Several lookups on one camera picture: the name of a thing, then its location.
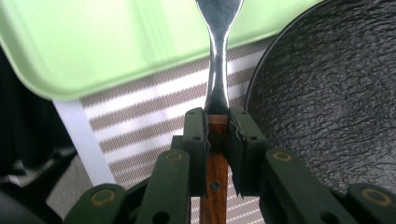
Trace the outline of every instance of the wooden handle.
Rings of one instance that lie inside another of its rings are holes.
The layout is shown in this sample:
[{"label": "wooden handle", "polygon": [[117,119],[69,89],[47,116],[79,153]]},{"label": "wooden handle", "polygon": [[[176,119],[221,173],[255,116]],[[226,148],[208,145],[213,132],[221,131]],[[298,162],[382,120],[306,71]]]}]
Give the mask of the wooden handle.
[{"label": "wooden handle", "polygon": [[225,224],[227,214],[228,163],[224,157],[228,116],[209,115],[206,198],[201,198],[200,223]]}]

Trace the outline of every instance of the white surface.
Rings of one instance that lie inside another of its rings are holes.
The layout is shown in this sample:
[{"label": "white surface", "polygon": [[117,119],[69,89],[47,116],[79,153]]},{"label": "white surface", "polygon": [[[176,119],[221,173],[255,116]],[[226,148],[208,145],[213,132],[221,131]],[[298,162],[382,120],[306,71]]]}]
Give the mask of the white surface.
[{"label": "white surface", "polygon": [[116,183],[80,101],[53,102],[94,186]]}]

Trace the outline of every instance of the fork neck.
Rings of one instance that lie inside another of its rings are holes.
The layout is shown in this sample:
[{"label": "fork neck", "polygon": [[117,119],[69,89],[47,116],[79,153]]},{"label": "fork neck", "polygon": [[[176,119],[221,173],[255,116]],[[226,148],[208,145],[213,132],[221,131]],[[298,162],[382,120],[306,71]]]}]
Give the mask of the fork neck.
[{"label": "fork neck", "polygon": [[207,114],[226,115],[229,109],[227,91],[227,39],[229,30],[216,35],[209,30],[210,62],[207,82],[205,112]]}]

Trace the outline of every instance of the black object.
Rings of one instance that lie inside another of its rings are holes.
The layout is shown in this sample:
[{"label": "black object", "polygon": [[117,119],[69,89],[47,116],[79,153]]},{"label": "black object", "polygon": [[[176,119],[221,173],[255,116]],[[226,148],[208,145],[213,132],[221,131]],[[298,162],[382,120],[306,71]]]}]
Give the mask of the black object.
[{"label": "black object", "polygon": [[0,183],[0,223],[62,223],[46,200],[76,154],[52,102],[20,83],[0,49],[0,177],[42,170],[52,160],[23,188]]},{"label": "black object", "polygon": [[56,147],[73,146],[51,101],[26,89],[0,48],[0,176],[22,175],[47,162]]},{"label": "black object", "polygon": [[246,110],[328,187],[396,192],[396,2],[327,1],[264,53]]},{"label": "black object", "polygon": [[[191,125],[189,112],[185,122],[190,125],[185,128],[191,130],[185,133],[202,125]],[[393,223],[396,219],[396,195],[390,191],[368,184],[351,185],[347,194],[328,189],[293,153],[267,147],[249,113],[232,108],[230,117],[234,132],[229,134],[235,136],[229,136],[226,151],[235,188],[242,196],[260,196],[266,223]],[[108,184],[88,190],[65,223],[190,223],[191,189],[200,189],[199,196],[205,197],[205,186],[190,185],[192,175],[198,175],[190,172],[197,168],[190,161],[201,155],[189,156],[183,139],[174,137],[171,150],[158,157],[149,180],[126,192]]]}]

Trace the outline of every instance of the green plastic part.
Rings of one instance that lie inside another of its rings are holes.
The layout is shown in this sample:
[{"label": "green plastic part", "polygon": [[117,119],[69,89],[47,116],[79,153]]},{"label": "green plastic part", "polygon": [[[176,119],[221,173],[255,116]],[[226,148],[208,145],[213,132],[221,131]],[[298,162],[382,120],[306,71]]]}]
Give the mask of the green plastic part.
[{"label": "green plastic part", "polygon": [[[319,0],[246,0],[229,47],[277,34]],[[73,100],[205,57],[194,0],[2,0],[0,45],[34,93]]]}]

